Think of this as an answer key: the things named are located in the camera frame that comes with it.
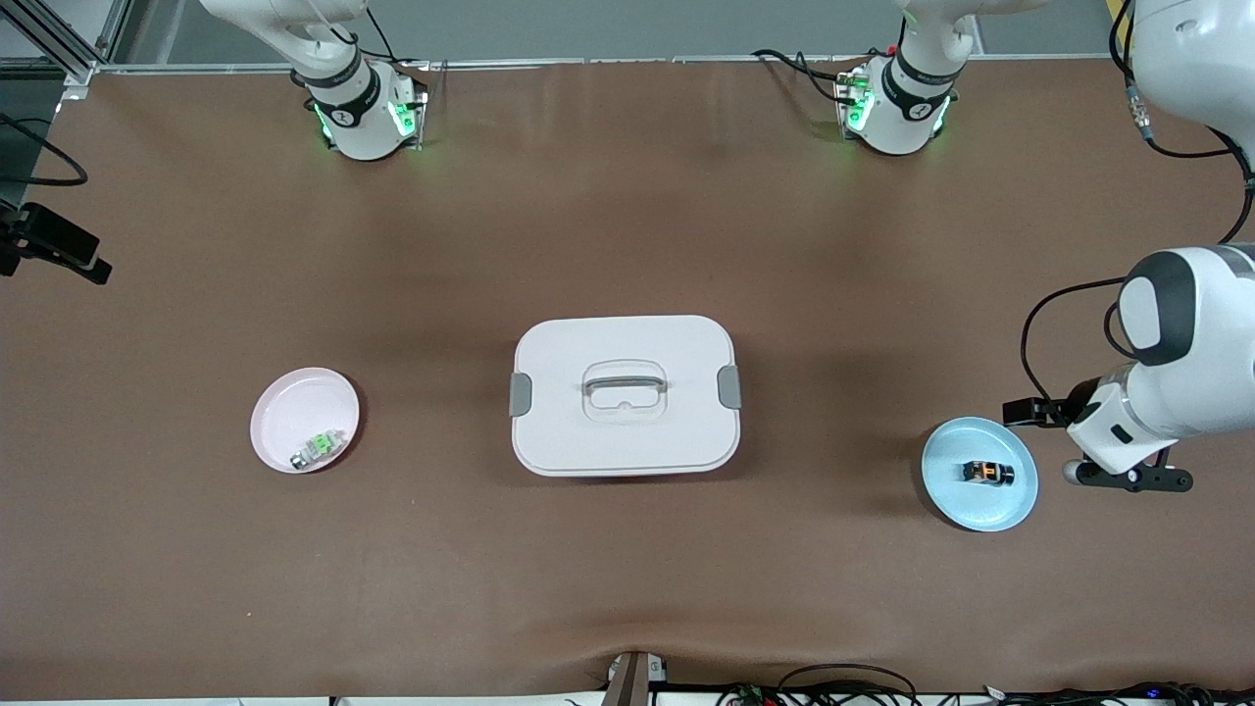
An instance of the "gray latch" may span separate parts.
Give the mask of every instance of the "gray latch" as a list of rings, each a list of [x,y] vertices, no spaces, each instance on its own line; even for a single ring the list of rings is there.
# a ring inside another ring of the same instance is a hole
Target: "gray latch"
[[[532,379],[527,374],[510,376],[510,416],[522,418],[532,411]]]
[[[740,410],[740,376],[737,366],[724,366],[715,375],[719,384],[719,404],[729,410]]]

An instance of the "gray wall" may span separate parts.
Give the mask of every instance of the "gray wall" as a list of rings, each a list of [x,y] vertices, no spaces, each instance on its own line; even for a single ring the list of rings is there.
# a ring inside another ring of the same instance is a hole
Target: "gray wall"
[[[419,59],[659,59],[748,54],[756,49],[858,54],[897,36],[889,0],[374,0],[398,55]],[[132,63],[265,63],[275,54],[216,20],[197,0],[152,0]],[[1104,49],[1102,0],[1054,0],[1022,15],[983,18],[985,48],[999,54]],[[383,49],[361,18],[350,28]]]

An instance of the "white storage box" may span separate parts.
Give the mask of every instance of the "white storage box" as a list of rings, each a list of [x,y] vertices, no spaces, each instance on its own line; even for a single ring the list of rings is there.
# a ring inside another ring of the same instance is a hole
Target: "white storage box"
[[[542,477],[695,474],[740,441],[732,337],[705,316],[561,319],[518,341],[515,454]]]

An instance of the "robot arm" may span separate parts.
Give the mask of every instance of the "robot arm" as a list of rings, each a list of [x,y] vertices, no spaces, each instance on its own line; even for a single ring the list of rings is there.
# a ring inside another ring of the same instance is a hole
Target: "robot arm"
[[[951,88],[975,46],[970,15],[1033,10],[1048,0],[894,0],[904,29],[892,56],[875,56],[855,74],[867,85],[845,88],[853,105],[841,110],[847,134],[887,154],[924,147],[941,127]]]
[[[418,140],[425,89],[385,61],[369,61],[338,23],[365,13],[366,0],[201,0],[213,16],[279,51],[314,97],[333,147],[379,159]]]
[[[1121,475],[1182,439],[1255,428],[1255,245],[1153,252],[1124,278],[1136,362],[1108,374],[1068,426]]]
[[[1244,213],[1255,194],[1251,46],[1255,0],[1137,3],[1136,83],[1163,109],[1229,135],[1247,179]],[[1255,429],[1255,245],[1152,252],[1124,277],[1118,306],[1135,362],[1078,385],[1062,405],[1004,405],[1004,421],[1065,425],[1086,455],[1064,468],[1069,480],[1188,490],[1188,474],[1146,459],[1182,439]]]

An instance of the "light blue plate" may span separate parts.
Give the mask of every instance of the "light blue plate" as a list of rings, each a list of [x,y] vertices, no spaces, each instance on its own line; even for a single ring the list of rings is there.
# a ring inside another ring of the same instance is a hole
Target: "light blue plate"
[[[968,461],[993,461],[1015,469],[1010,485],[963,480]],[[937,509],[976,532],[1010,529],[1037,503],[1037,465],[1028,448],[1007,428],[980,418],[959,418],[937,428],[924,445],[924,488]]]

